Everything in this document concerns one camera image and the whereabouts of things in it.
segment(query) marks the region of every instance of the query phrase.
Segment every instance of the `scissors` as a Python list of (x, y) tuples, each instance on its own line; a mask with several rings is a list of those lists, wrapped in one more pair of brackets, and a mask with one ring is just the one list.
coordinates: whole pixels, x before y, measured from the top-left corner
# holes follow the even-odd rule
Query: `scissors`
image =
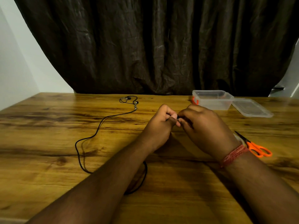
[(262, 147), (260, 145), (257, 145), (251, 141), (249, 141), (247, 138), (242, 136), (240, 133), (235, 131), (237, 135), (239, 135), (240, 138), (244, 140), (244, 142), (247, 144), (249, 151), (251, 151), (252, 154), (254, 154), (256, 157), (261, 158), (263, 156), (270, 157), (272, 156), (272, 152), (268, 150), (265, 147)]

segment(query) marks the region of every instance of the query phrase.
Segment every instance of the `orange scissors handle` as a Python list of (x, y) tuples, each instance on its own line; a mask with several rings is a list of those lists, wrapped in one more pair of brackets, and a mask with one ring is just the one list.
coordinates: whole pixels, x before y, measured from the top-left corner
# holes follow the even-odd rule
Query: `orange scissors handle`
[(263, 155), (263, 156), (265, 156), (265, 157), (270, 157), (270, 156), (272, 156), (272, 152), (271, 152), (269, 149), (267, 149), (267, 148), (265, 148), (265, 147), (263, 147), (263, 146), (257, 145), (257, 144), (255, 144), (255, 143), (253, 143), (253, 142), (251, 142), (251, 144), (252, 144), (254, 147), (256, 147), (258, 150), (260, 150), (260, 151), (262, 152), (262, 155)]
[(252, 142), (246, 142), (249, 151), (251, 151), (252, 154), (254, 154), (256, 157), (258, 158), (262, 158), (263, 157), (263, 152), (261, 150), (259, 150), (258, 148), (256, 148)]

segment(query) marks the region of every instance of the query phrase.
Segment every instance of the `dark brown curtain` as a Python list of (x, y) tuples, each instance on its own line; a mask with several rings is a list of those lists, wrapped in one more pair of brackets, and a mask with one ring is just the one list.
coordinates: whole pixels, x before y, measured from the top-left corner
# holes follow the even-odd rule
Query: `dark brown curtain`
[(77, 93), (268, 96), (299, 36), (298, 0), (15, 0)]

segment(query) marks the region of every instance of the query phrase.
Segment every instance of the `forearm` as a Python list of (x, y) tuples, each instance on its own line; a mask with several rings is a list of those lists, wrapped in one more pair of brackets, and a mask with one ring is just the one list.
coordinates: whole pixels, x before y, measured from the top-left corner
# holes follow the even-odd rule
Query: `forearm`
[(108, 223), (148, 154), (145, 145), (133, 142), (29, 223)]
[(252, 153), (226, 167), (261, 223), (297, 223), (299, 194)]

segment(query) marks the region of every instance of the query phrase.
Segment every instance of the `plastic container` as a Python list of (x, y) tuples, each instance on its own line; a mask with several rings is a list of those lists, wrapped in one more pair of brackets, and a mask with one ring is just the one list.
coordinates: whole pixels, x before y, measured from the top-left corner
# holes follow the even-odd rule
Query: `plastic container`
[(252, 99), (235, 98), (233, 106), (246, 117), (271, 118), (274, 114)]
[(223, 90), (193, 90), (192, 101), (211, 110), (228, 110), (234, 96)]

